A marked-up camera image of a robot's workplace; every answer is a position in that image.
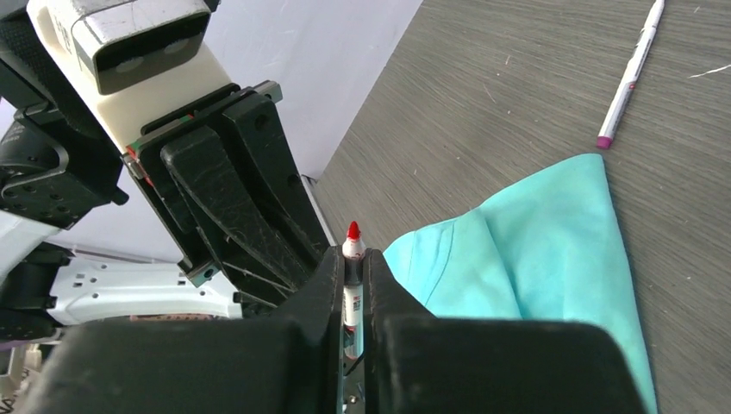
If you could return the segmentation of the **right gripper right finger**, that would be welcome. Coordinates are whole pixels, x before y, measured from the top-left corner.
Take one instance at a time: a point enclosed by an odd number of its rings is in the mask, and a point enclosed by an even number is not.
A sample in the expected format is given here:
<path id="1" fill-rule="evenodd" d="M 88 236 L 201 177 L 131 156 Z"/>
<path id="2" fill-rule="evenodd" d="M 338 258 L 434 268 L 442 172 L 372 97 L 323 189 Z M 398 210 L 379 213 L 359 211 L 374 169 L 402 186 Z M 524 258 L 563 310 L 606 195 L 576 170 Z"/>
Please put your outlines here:
<path id="1" fill-rule="evenodd" d="M 587 323 L 438 318 L 367 252 L 368 413 L 642 413 L 621 350 Z"/>

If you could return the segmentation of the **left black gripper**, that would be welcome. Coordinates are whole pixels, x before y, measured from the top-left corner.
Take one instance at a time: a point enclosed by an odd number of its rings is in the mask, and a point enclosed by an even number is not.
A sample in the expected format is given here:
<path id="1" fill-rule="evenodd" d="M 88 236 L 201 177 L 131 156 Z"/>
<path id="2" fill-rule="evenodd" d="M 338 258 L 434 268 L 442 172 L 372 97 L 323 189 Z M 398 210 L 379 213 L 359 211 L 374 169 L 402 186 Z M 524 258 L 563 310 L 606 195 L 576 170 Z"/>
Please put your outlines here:
<path id="1" fill-rule="evenodd" d="M 231 84 L 174 110 L 128 144 L 129 170 L 200 283 L 293 292 L 328 248 L 277 110 L 278 83 Z"/>

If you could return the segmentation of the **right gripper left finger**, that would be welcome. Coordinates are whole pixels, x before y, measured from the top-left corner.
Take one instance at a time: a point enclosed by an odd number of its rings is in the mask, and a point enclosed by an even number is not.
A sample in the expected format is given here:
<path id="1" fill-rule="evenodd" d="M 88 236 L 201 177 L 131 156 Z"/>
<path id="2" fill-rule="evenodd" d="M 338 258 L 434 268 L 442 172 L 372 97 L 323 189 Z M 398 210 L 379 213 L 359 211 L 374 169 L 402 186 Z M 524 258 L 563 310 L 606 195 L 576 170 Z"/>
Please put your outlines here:
<path id="1" fill-rule="evenodd" d="M 31 385 L 26 413 L 338 413 L 343 263 L 334 248 L 270 315 L 87 323 Z"/>

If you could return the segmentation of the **red-tipped white pen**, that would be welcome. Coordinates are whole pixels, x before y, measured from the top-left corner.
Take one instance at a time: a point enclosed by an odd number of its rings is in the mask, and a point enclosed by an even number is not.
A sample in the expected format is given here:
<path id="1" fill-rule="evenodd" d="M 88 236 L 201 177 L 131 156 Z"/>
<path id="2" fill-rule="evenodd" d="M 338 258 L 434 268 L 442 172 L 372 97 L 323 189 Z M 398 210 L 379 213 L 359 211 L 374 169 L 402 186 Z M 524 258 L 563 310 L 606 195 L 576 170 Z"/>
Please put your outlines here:
<path id="1" fill-rule="evenodd" d="M 344 353 L 347 358 L 356 360 L 364 352 L 363 278 L 366 245 L 355 221 L 348 227 L 346 240 L 341 245 L 341 254 L 345 263 L 342 302 L 346 334 Z"/>

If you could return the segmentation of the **magenta-tipped white pen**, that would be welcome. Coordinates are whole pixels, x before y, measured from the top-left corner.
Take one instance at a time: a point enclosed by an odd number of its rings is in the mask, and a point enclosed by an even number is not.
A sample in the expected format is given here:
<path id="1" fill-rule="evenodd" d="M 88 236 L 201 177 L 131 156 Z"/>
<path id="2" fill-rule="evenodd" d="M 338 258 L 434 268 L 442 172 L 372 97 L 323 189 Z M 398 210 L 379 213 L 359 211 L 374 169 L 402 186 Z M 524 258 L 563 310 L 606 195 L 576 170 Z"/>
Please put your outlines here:
<path id="1" fill-rule="evenodd" d="M 603 124 L 597 134 L 596 145 L 599 149 L 609 149 L 612 145 L 622 115 L 635 90 L 641 70 L 653 44 L 664 8 L 665 0 L 656 0 L 648 12 L 631 57 L 626 64 L 620 83 L 604 117 Z"/>

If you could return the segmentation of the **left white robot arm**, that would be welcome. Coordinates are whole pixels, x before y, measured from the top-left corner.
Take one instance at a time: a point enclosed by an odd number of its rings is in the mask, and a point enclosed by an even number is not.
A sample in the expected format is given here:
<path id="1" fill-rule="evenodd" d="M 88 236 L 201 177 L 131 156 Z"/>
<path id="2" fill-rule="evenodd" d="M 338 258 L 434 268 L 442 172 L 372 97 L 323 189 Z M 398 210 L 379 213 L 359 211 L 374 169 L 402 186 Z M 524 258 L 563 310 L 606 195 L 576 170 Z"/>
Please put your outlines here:
<path id="1" fill-rule="evenodd" d="M 204 43 L 216 1 L 4 1 L 1 337 L 116 317 L 255 317 L 334 244 L 278 83 Z"/>

